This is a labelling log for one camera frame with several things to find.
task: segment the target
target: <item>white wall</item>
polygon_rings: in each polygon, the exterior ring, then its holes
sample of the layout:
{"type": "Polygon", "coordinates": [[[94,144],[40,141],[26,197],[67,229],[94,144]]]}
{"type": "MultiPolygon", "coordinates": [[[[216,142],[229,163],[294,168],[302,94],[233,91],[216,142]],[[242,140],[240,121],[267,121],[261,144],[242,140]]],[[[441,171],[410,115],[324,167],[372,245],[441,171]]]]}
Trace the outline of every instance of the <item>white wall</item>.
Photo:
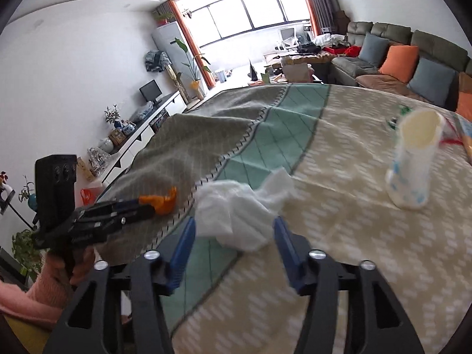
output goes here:
{"type": "MultiPolygon", "coordinates": [[[[112,130],[103,110],[119,104],[128,118],[145,103],[139,88],[155,78],[173,92],[165,73],[148,73],[146,52],[155,23],[143,0],[79,0],[54,5],[8,25],[0,36],[0,169],[20,192],[34,180],[36,159],[86,155],[112,130]]],[[[31,222],[34,213],[15,198],[31,222]]],[[[0,245],[25,229],[11,209],[0,216],[0,245]]]]}
{"type": "Polygon", "coordinates": [[[291,26],[296,26],[297,33],[303,31],[303,25],[299,24],[255,30],[201,47],[201,52],[210,61],[210,68],[213,71],[249,65],[249,60],[252,63],[263,61],[264,54],[276,51],[275,45],[279,41],[280,29],[291,26]]]}
{"type": "Polygon", "coordinates": [[[387,22],[443,37],[466,49],[472,46],[443,0],[339,0],[352,21],[387,22]]]}

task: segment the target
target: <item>blue pillow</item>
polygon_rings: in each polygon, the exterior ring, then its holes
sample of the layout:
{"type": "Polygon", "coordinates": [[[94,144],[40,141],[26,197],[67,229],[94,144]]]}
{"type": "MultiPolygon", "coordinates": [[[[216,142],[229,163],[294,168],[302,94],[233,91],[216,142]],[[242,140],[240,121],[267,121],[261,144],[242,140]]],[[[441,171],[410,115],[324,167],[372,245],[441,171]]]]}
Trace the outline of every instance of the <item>blue pillow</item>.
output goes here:
{"type": "Polygon", "coordinates": [[[385,58],[388,47],[389,39],[383,39],[367,33],[359,53],[359,58],[378,68],[385,58]]]}
{"type": "Polygon", "coordinates": [[[448,66],[420,58],[414,76],[407,87],[430,103],[443,107],[456,73],[448,66]]]}

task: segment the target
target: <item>orange curtain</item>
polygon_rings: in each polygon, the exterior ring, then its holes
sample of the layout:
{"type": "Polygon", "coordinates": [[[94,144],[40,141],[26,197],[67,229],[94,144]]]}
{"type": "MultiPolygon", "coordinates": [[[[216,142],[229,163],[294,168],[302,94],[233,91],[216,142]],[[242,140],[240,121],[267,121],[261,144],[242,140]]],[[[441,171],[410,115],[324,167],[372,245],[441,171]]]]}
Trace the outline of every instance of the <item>orange curtain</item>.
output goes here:
{"type": "MultiPolygon", "coordinates": [[[[166,3],[168,3],[169,7],[171,8],[172,13],[174,14],[174,17],[176,21],[178,22],[180,29],[182,30],[183,36],[187,40],[188,46],[190,47],[190,51],[194,55],[201,54],[201,50],[195,43],[192,33],[190,33],[190,30],[188,29],[187,24],[185,23],[185,20],[183,19],[183,15],[181,11],[179,10],[179,8],[177,7],[176,2],[174,0],[167,0],[166,3]]],[[[213,74],[208,73],[206,70],[204,70],[204,61],[201,58],[196,57],[195,61],[197,62],[198,68],[200,69],[201,76],[203,77],[205,83],[207,84],[208,89],[213,88],[216,85],[213,74]]]]}
{"type": "Polygon", "coordinates": [[[318,21],[316,21],[315,7],[312,6],[310,0],[305,0],[305,2],[308,7],[308,12],[310,12],[310,22],[312,23],[313,33],[315,36],[318,36],[321,33],[321,30],[318,27],[318,21]]]}

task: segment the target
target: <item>orange handle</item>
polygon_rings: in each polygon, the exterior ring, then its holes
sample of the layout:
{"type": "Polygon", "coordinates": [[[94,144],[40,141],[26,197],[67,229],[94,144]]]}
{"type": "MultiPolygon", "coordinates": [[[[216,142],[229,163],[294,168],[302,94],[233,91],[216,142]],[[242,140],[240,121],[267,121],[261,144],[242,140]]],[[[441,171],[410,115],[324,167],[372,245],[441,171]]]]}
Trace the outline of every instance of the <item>orange handle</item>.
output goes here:
{"type": "Polygon", "coordinates": [[[167,196],[144,195],[139,196],[141,205],[152,205],[156,214],[164,216],[172,212],[176,205],[177,188],[173,186],[167,196]]]}

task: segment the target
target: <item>sofa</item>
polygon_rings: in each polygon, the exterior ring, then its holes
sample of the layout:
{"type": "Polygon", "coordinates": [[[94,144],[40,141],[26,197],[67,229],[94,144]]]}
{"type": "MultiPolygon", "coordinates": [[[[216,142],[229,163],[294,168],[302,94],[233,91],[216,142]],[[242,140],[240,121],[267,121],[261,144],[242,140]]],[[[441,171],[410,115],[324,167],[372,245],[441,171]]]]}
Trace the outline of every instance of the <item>sofa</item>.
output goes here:
{"type": "MultiPolygon", "coordinates": [[[[472,61],[467,51],[441,37],[411,28],[387,23],[350,22],[348,25],[347,41],[351,45],[362,47],[364,39],[370,33],[388,39],[389,46],[415,45],[419,48],[419,56],[446,65],[455,71],[472,75],[472,61]]],[[[407,84],[389,75],[381,74],[379,67],[370,65],[359,58],[339,57],[331,62],[331,82],[347,86],[386,91],[407,96],[421,101],[423,97],[411,91],[407,84]]],[[[458,100],[458,74],[450,85],[449,94],[444,108],[455,111],[458,100]]]]}

